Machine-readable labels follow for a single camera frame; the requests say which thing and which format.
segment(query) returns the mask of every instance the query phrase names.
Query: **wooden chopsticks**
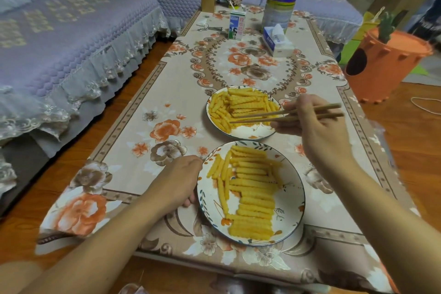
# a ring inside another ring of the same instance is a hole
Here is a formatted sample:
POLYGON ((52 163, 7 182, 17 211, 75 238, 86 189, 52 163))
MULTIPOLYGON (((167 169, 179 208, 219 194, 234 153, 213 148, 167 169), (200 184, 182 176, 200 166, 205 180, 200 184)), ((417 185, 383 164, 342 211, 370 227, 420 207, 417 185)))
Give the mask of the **wooden chopsticks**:
MULTIPOLYGON (((330 103, 327 105, 321 105, 321 106, 314 106, 315 112, 320 112, 328 109, 334 109, 334 108, 340 108, 341 103, 330 103)), ((243 120, 237 120, 237 121, 230 121, 230 123, 257 123, 257 122, 293 122, 298 121, 299 117, 295 115, 297 113, 297 109, 293 110, 278 110, 276 112, 269 112, 269 113, 260 113, 260 114, 251 114, 242 116, 241 118, 243 120), (256 118, 256 117, 264 117, 264 116, 271 116, 271 115, 283 115, 283 114, 291 114, 293 116, 285 116, 281 118, 270 118, 270 119, 252 119, 247 120, 249 118, 256 118)), ((344 113, 323 113, 323 114, 317 114, 317 119, 329 119, 329 118, 338 118, 345 116, 344 113)))

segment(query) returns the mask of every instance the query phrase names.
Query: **plate rim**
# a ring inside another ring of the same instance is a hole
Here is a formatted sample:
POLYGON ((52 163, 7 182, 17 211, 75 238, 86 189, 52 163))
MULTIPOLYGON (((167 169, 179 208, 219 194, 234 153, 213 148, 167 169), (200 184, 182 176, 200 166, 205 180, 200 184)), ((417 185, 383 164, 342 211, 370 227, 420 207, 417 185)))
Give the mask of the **plate rim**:
MULTIPOLYGON (((221 144, 221 145, 217 146, 212 152, 210 152, 210 153, 208 154, 208 156, 204 159, 204 162, 205 162, 206 160, 208 160, 209 158, 211 158, 211 157, 216 153, 216 151, 217 151, 220 147, 223 147, 223 146, 225 146, 225 145, 227 145, 227 144, 234 143, 234 142, 237 142, 237 141, 231 141, 231 142, 227 142, 227 143, 224 143, 224 144, 221 144)), ((233 238, 227 236, 227 235, 224 234, 222 231, 220 231, 220 230, 218 229, 217 226, 213 225, 212 220, 210 221, 210 219, 207 217, 207 215, 205 214, 204 210, 202 209, 202 204, 201 204, 201 202, 200 202, 200 200, 199 200, 199 198, 200 198, 201 196, 199 195, 199 188, 198 188, 198 187, 199 187, 199 182, 202 181, 203 178, 202 178, 201 180, 198 179, 198 180, 197 180, 197 183, 196 183, 196 193, 197 193, 197 198, 198 198, 198 202, 199 202, 199 208, 201 209, 202 214, 203 214, 204 217, 207 219, 207 221, 210 223, 210 225, 211 225, 214 229, 216 229, 216 231, 217 231, 220 235, 222 235, 223 237, 225 237, 226 239, 228 239, 228 240, 230 240, 230 241, 234 241, 234 242, 236 242, 236 243, 238 243, 238 244, 243 244, 243 245, 246 245, 246 246, 253 246, 253 247, 257 247, 257 248, 264 247, 264 246, 271 246, 271 245, 277 244, 277 243, 279 243, 279 242, 284 241, 285 239, 287 239, 289 236, 291 236, 291 235, 295 232, 295 230, 297 230, 297 228, 300 227, 300 225, 301 225, 301 223, 302 223, 302 220, 303 220, 303 217, 305 216, 305 212, 306 212, 306 192, 305 192, 305 185, 303 184, 303 181, 302 181, 302 179, 301 179, 301 177, 300 177, 300 174, 299 174, 299 172, 297 171, 297 169, 295 168, 294 164, 291 163, 291 161, 290 161, 288 158, 286 158, 286 156, 285 156, 284 154, 282 154, 280 151, 278 151, 278 150, 275 149, 274 147, 272 147, 272 146, 270 146, 270 145, 267 145, 267 144, 265 144, 265 143, 261 143, 261 144, 264 145, 264 146, 268 146, 268 147, 272 148, 273 150, 277 151, 279 154, 281 154, 282 156, 284 156, 284 158, 288 161, 288 163, 290 163, 290 165, 292 166, 292 168, 293 168, 294 171, 296 172, 297 176, 299 177, 300 183, 301 183, 301 185, 302 185, 302 190, 303 190, 303 200, 304 200, 304 203, 303 203, 303 205, 304 205, 304 210, 303 210, 302 215, 301 215, 301 217, 300 217, 299 224, 298 224, 298 225, 297 225, 297 226, 296 226, 296 227, 295 227, 295 228, 294 228, 294 229, 293 229, 288 235, 286 235, 284 238, 281 238, 281 239, 279 239, 279 240, 277 240, 277 241, 274 241, 274 243, 269 243, 269 242, 268 242, 268 243, 265 243, 265 244, 255 245, 255 244, 252 244, 252 243, 239 242, 238 240, 235 240, 235 239, 233 239, 233 238)))
MULTIPOLYGON (((213 122, 212 119, 211 119, 210 114, 208 113, 208 106, 209 106, 209 102, 208 102, 208 101, 212 98, 212 96, 213 96, 214 94, 216 94, 217 92, 223 90, 224 88, 232 88, 232 87, 240 87, 240 86, 243 86, 244 88, 254 88, 254 89, 258 90, 258 91, 261 91, 262 93, 265 93, 265 91, 263 91, 263 90, 261 90, 261 89, 259 89, 259 88, 255 88, 255 87, 253 87, 253 86, 248 86, 248 85, 230 85, 230 86, 225 86, 225 87, 220 88, 219 90, 215 91, 215 92, 214 92, 212 95, 210 95, 210 97, 207 99, 207 102, 206 102, 206 104, 205 104, 205 113, 207 114, 207 117, 208 117, 208 119, 210 120, 211 124, 212 124, 217 130, 219 130, 220 132, 222 132, 223 134, 227 135, 228 137, 234 138, 235 140, 250 141, 249 138, 241 138, 241 137, 233 136, 233 135, 228 134, 228 133, 226 133, 225 131, 221 130, 217 125, 214 124, 214 122, 213 122)), ((268 93, 265 93, 265 94, 266 94, 267 96, 269 96, 271 99, 274 99, 275 102, 277 102, 277 104, 279 105, 279 107, 282 108, 282 106, 279 104, 279 102, 278 102, 278 101, 277 101, 272 95, 270 95, 270 94, 268 94, 268 93)), ((270 136, 274 135, 275 133, 276 133, 276 130, 274 130, 273 133, 270 134, 270 135, 268 135, 268 136, 259 137, 259 138, 253 138, 253 140, 263 140, 264 138, 270 137, 270 136)))

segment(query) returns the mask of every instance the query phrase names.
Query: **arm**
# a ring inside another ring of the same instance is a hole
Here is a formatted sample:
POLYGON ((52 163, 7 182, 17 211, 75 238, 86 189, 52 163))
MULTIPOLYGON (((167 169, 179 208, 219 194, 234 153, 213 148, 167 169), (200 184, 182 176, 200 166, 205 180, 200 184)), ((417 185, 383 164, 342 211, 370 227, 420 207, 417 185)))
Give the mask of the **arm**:
POLYGON ((286 107, 298 108, 300 123, 272 126, 279 133, 302 136, 306 156, 332 185, 402 294, 441 293, 441 234, 402 208, 360 168, 345 118, 317 120, 313 105, 326 103, 317 96, 300 96, 286 107))
POLYGON ((186 156, 166 165, 134 203, 20 293, 107 293, 151 227, 183 201, 189 205, 186 199, 201 164, 198 157, 186 156))

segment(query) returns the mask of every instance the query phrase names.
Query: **metal can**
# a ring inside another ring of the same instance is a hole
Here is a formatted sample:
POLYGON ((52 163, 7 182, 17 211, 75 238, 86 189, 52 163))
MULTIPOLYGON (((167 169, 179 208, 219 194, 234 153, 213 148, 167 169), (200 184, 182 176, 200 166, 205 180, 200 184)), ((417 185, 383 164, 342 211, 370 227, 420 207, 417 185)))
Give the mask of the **metal can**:
POLYGON ((291 19, 296 0, 266 0, 265 11, 262 19, 262 31, 264 27, 282 26, 286 33, 291 19))

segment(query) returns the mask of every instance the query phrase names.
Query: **forearm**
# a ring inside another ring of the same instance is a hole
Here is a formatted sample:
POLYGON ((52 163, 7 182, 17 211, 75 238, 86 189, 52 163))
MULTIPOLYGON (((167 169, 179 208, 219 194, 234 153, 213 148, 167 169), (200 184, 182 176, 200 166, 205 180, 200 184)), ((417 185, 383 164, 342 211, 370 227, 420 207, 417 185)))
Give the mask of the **forearm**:
POLYGON ((25 288, 23 294, 107 293, 160 218, 153 200, 135 202, 25 288))
POLYGON ((441 293, 441 234, 403 209, 356 163, 324 172, 402 294, 441 293))

